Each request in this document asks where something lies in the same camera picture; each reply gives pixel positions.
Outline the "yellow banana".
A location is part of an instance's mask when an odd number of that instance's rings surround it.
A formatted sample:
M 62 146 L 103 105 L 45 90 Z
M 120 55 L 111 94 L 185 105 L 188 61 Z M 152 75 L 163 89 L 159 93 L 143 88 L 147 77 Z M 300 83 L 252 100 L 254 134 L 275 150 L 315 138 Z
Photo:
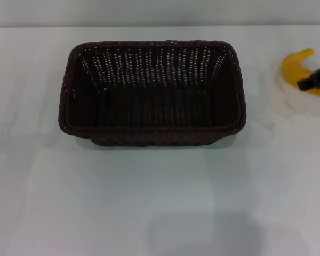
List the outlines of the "yellow banana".
M 297 85 L 297 81 L 309 77 L 314 71 L 320 69 L 319 67 L 312 71 L 304 66 L 304 61 L 312 55 L 314 55 L 314 50 L 311 48 L 287 55 L 280 64 L 280 73 L 283 81 L 289 86 L 303 94 L 320 98 L 320 89 L 301 91 Z

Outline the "black woven basket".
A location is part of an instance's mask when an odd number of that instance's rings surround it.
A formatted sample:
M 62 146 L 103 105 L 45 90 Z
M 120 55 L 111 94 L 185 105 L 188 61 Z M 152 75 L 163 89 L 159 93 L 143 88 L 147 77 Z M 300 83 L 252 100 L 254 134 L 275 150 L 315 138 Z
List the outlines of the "black woven basket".
M 200 146 L 246 123 L 239 60 L 223 41 L 103 41 L 72 49 L 60 129 L 100 146 Z

